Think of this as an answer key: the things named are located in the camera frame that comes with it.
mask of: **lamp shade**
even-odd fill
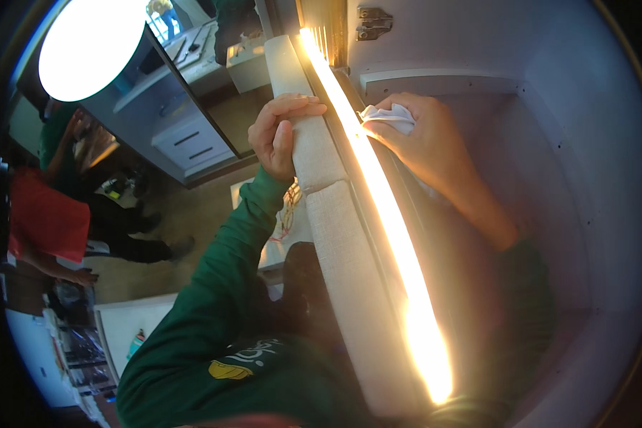
[[[145,26],[144,0],[71,0],[48,30],[38,62],[52,98],[96,94],[124,69]]]

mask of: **wall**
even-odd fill
[[[42,128],[43,122],[40,121],[38,110],[29,100],[20,97],[9,119],[9,136],[37,158]]]
[[[61,382],[50,333],[41,316],[5,310],[9,330],[31,378],[51,407],[76,406]]]

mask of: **led light strip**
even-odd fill
[[[452,371],[445,343],[437,328],[435,314],[430,305],[426,281],[416,258],[416,251],[411,244],[407,226],[404,224],[404,218],[376,153],[340,84],[314,42],[314,36],[307,28],[301,29],[300,35],[311,64],[328,98],[331,99],[352,151],[357,157],[397,261],[409,299],[405,325],[411,355],[428,387],[430,398],[436,403],[441,403],[452,392]]]

